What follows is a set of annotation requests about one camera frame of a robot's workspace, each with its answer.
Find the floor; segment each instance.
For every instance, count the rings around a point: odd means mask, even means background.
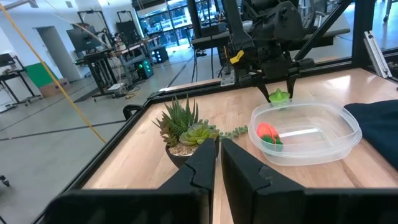
[[[388,24],[383,24],[386,3],[379,1],[374,16],[374,34],[384,49],[398,47],[394,37],[398,4],[393,4]],[[353,25],[353,8],[345,12]],[[312,50],[316,60],[351,55],[352,34],[335,39],[334,46]],[[198,58],[198,81],[211,79],[210,50]],[[141,94],[131,99],[98,98],[77,103],[98,132],[109,139],[124,124],[122,109],[127,104],[143,104],[152,93],[167,86],[190,83],[193,52],[191,49],[169,52],[170,60],[154,66],[154,76],[140,85]],[[213,71],[221,66],[218,53],[213,52]],[[76,100],[96,88],[91,78],[72,83],[68,94]],[[98,152],[103,143],[86,127],[69,102],[57,95],[36,101],[29,107],[19,106],[0,114],[0,174],[12,187],[1,186],[0,215],[8,223],[30,223]]]

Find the wooden table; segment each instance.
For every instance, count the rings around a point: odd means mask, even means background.
[[[285,89],[285,83],[267,86],[269,91]],[[396,99],[396,84],[362,69],[301,78],[295,98],[319,98],[343,106]],[[257,88],[243,88],[196,97],[200,118],[207,118],[222,131],[248,124],[251,113],[266,99]],[[86,189],[154,189],[170,178],[177,168],[165,153],[159,129],[151,120],[161,117],[165,106],[152,105],[119,146],[86,183]],[[397,187],[398,173],[380,154],[362,140],[345,159],[326,164],[282,167],[271,164],[247,135],[237,144],[288,178],[306,187]],[[233,223],[223,185],[221,159],[216,162],[213,223]]]

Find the plastic tub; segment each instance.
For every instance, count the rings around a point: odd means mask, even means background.
[[[260,123],[272,125],[283,145],[263,141],[256,132]],[[257,107],[248,133],[266,158],[281,166],[343,159],[362,138],[358,122],[346,109],[333,103],[299,100]]]

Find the potted succulent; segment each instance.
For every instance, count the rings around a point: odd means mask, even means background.
[[[160,135],[166,142],[166,153],[171,161],[179,168],[195,152],[201,143],[207,138],[215,140],[216,157],[218,157],[219,136],[221,138],[235,138],[248,131],[247,127],[239,127],[230,133],[221,133],[215,125],[210,125],[208,120],[199,119],[198,104],[193,101],[191,111],[189,98],[183,107],[175,97],[171,106],[166,105],[167,112],[163,112],[162,120],[153,122],[160,128]]]

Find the plant pot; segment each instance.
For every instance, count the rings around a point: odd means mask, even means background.
[[[216,144],[216,158],[217,158],[218,157],[218,151],[220,150],[219,149],[220,140],[219,140],[218,136],[216,138],[215,144]],[[169,156],[169,158],[171,159],[171,161],[174,163],[174,165],[177,166],[178,168],[183,166],[185,161],[187,161],[189,159],[189,157],[191,157],[191,155],[189,155],[189,156],[176,156],[176,155],[173,155],[173,154],[170,153],[168,146],[166,146],[166,153]]]

